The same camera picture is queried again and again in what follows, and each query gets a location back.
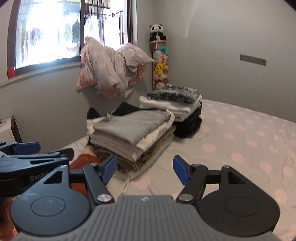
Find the white bedside cabinet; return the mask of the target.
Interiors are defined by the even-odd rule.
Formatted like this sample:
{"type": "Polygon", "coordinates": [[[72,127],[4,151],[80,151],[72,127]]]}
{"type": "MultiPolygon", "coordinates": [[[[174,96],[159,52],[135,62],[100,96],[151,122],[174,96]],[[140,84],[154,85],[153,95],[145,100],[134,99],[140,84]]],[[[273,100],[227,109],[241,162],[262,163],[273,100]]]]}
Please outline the white bedside cabinet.
{"type": "Polygon", "coordinates": [[[22,143],[18,126],[14,117],[1,119],[0,141],[8,143],[22,143]]]}

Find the white folded garment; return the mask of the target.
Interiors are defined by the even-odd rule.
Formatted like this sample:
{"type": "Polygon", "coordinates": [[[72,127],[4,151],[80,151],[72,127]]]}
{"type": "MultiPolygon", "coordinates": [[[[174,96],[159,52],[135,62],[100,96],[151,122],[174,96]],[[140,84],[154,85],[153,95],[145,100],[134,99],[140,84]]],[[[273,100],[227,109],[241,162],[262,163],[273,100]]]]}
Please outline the white folded garment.
{"type": "Polygon", "coordinates": [[[93,144],[136,162],[172,127],[175,115],[168,110],[144,109],[123,116],[107,114],[87,120],[93,144]]]}

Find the pink dotted bed sheet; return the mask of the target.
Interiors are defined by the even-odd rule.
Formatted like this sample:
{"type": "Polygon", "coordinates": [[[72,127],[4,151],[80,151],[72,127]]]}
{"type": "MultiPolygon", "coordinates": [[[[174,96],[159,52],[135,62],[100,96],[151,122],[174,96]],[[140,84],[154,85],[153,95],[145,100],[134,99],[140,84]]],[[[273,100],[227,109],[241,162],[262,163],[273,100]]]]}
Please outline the pink dotted bed sheet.
{"type": "Polygon", "coordinates": [[[114,197],[170,195],[183,186],[173,171],[173,157],[218,170],[229,165],[278,203],[274,234],[295,239],[295,123],[228,103],[202,100],[202,123],[188,138],[174,138],[150,168],[126,180],[113,176],[107,188],[114,197]]]}

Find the olive striped folded garment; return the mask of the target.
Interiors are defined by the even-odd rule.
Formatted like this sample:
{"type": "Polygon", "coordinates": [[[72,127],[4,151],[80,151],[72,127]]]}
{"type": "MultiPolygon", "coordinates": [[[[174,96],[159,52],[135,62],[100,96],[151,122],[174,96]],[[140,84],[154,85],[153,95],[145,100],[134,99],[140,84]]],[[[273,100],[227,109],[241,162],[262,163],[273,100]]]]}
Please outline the olive striped folded garment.
{"type": "Polygon", "coordinates": [[[151,165],[153,158],[160,154],[173,140],[176,126],[173,125],[152,145],[148,144],[148,148],[141,149],[122,140],[114,138],[105,138],[91,140],[95,145],[96,154],[103,159],[108,154],[117,156],[117,170],[123,175],[128,173],[137,173],[144,169],[147,164],[151,165]]]}

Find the grey folded sweater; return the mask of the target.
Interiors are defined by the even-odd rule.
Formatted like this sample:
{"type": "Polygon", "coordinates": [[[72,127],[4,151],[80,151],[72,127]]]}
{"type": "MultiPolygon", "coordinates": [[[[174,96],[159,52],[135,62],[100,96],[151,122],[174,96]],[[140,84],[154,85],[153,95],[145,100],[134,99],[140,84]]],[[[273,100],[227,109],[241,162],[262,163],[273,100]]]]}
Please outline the grey folded sweater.
{"type": "Polygon", "coordinates": [[[163,110],[139,110],[123,116],[107,114],[106,118],[94,124],[93,128],[134,145],[163,123],[171,114],[163,110]]]}

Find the red cup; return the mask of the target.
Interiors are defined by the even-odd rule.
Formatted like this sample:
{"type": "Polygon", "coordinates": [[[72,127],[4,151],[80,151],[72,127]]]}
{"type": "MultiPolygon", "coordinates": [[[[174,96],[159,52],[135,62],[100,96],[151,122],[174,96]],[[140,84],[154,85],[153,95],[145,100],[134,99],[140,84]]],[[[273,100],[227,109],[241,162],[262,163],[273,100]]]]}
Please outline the red cup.
{"type": "Polygon", "coordinates": [[[15,70],[15,67],[14,66],[13,67],[9,67],[6,72],[7,72],[7,78],[8,79],[11,79],[11,78],[16,77],[16,70],[15,70]]]}

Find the black folded trousers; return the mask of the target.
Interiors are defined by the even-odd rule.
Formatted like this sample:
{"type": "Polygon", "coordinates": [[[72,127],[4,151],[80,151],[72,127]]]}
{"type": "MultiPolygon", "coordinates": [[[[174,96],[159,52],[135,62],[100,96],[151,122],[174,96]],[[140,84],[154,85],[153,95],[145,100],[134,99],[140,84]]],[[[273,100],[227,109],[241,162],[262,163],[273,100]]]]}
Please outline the black folded trousers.
{"type": "Polygon", "coordinates": [[[174,136],[178,138],[187,138],[190,135],[194,134],[202,123],[202,118],[200,117],[202,112],[202,102],[199,102],[197,109],[188,116],[182,122],[174,122],[176,129],[174,131],[174,136]]]}

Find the pink dotted duvet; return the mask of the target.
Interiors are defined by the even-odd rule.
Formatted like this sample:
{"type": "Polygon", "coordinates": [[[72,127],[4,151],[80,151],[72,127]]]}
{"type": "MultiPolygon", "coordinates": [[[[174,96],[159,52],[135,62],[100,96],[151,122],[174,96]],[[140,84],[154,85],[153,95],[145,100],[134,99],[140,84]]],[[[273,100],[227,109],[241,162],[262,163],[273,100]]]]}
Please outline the pink dotted duvet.
{"type": "Polygon", "coordinates": [[[93,86],[109,99],[127,97],[151,63],[153,59],[132,43],[114,50],[93,37],[86,37],[76,90],[93,86]]]}

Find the white folded shirt stack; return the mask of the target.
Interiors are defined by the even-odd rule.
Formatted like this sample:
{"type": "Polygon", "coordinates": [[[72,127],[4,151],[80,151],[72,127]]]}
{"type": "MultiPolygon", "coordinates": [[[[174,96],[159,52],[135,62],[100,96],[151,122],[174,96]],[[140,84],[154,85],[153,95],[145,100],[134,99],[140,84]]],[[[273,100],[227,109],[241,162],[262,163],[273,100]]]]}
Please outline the white folded shirt stack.
{"type": "Polygon", "coordinates": [[[167,100],[152,100],[144,96],[140,96],[138,101],[140,103],[141,109],[160,109],[160,110],[169,110],[175,116],[176,122],[182,122],[187,119],[193,112],[201,107],[202,96],[199,95],[197,100],[193,103],[182,102],[178,103],[176,101],[167,101],[167,100]]]}

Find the dark floral folded garment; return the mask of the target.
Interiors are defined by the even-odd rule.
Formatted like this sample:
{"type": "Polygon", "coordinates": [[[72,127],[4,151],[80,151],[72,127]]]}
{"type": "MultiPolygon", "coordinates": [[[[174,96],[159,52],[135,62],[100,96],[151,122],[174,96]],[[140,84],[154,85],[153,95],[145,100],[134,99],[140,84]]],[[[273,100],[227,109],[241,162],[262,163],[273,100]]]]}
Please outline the dark floral folded garment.
{"type": "Polygon", "coordinates": [[[149,99],[153,100],[167,100],[178,103],[194,103],[200,96],[200,92],[194,88],[166,84],[159,89],[151,91],[147,94],[147,96],[149,99]]]}

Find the plush toy holder column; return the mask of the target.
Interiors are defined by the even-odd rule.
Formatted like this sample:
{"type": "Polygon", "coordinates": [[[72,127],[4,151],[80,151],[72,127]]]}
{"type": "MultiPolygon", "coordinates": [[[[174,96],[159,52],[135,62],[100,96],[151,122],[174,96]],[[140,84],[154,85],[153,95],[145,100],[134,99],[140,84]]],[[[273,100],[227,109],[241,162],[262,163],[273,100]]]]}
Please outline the plush toy holder column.
{"type": "Polygon", "coordinates": [[[152,89],[160,89],[169,81],[169,50],[165,40],[150,42],[152,63],[152,89]]]}

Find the window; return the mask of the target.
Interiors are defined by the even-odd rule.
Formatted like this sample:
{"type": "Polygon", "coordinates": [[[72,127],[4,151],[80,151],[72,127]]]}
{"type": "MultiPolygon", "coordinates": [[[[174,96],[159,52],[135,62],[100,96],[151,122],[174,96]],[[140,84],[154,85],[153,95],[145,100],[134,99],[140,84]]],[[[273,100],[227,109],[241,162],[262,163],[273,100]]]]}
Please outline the window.
{"type": "Polygon", "coordinates": [[[16,76],[80,62],[86,37],[118,49],[133,42],[132,1],[13,1],[7,69],[16,76]]]}

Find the panda plush toy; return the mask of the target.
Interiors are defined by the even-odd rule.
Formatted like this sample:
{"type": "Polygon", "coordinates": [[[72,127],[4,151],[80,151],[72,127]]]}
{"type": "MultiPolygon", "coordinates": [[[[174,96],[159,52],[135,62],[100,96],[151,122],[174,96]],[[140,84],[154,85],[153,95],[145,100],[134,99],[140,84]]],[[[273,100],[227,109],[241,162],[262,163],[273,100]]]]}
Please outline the panda plush toy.
{"type": "Polygon", "coordinates": [[[149,41],[166,41],[167,37],[164,35],[164,28],[161,24],[153,24],[149,28],[150,38],[149,41]]]}

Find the grey wall socket strip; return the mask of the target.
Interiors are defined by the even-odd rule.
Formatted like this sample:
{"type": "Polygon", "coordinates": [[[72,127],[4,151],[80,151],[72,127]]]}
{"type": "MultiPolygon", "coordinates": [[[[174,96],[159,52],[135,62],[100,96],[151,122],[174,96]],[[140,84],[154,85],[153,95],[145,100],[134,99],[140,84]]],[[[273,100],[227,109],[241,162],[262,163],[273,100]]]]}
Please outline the grey wall socket strip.
{"type": "Polygon", "coordinates": [[[243,54],[240,55],[240,61],[267,66],[267,60],[243,54]]]}

